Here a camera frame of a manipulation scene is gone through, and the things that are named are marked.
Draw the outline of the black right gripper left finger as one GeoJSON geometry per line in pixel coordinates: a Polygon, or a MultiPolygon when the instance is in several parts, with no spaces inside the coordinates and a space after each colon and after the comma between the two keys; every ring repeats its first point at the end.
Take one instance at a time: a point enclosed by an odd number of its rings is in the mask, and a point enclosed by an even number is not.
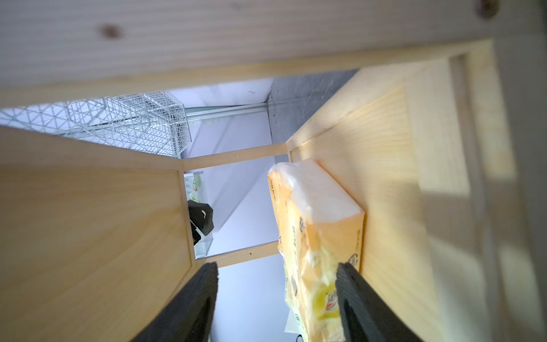
{"type": "Polygon", "coordinates": [[[204,264],[132,340],[208,341],[218,294],[217,263],[204,264]]]}

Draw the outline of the light wooden two-tier shelf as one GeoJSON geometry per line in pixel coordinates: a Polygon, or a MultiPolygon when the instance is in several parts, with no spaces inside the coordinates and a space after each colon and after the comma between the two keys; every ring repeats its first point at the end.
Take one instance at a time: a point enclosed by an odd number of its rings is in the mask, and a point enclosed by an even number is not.
{"type": "Polygon", "coordinates": [[[314,159],[423,341],[546,340],[545,1],[3,1],[1,106],[353,69],[288,141],[178,160],[1,129],[1,340],[158,336],[199,275],[183,174],[314,159]]]}

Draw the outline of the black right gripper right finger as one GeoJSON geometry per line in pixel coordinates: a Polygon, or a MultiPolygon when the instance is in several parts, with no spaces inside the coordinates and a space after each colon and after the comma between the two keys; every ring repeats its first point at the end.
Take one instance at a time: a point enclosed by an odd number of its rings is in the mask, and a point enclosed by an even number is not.
{"type": "Polygon", "coordinates": [[[336,272],[338,305],[347,341],[419,341],[349,263],[336,272]]]}

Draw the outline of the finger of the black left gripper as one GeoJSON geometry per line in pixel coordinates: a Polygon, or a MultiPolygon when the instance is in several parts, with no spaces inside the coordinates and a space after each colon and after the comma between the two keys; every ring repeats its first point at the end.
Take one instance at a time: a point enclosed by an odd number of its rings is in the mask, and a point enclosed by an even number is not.
{"type": "Polygon", "coordinates": [[[207,203],[189,199],[187,204],[193,243],[196,245],[202,239],[202,235],[207,236],[214,229],[214,211],[207,203]]]}

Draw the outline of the orange tissue pack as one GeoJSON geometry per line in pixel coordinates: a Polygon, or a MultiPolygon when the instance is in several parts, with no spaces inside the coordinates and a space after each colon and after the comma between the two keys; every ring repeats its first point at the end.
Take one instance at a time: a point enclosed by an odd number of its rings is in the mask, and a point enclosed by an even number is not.
{"type": "Polygon", "coordinates": [[[286,277],[285,302],[305,341],[344,341],[336,291],[340,263],[359,268],[366,213],[312,159],[268,173],[286,277]]]}

